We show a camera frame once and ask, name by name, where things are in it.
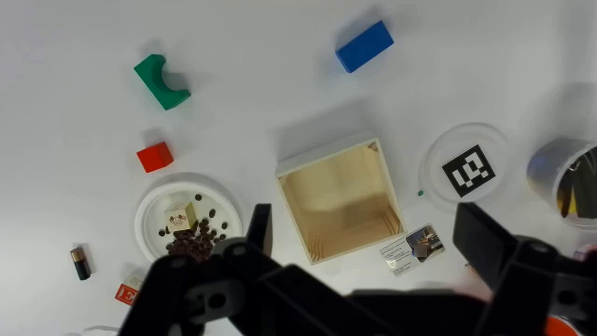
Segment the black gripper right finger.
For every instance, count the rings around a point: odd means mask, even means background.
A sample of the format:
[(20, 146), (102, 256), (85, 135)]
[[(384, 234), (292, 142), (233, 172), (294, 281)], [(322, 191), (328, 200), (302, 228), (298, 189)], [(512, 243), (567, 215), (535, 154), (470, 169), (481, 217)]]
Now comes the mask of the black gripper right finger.
[(458, 204), (453, 245), (483, 281), (498, 281), (516, 239), (475, 204)]

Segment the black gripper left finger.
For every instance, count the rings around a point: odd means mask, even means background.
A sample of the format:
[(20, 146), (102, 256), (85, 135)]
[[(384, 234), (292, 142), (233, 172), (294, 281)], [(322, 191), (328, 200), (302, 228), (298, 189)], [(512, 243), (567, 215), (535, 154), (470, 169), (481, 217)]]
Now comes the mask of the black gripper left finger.
[(248, 226), (246, 239), (264, 256), (272, 253), (272, 206), (257, 204)]

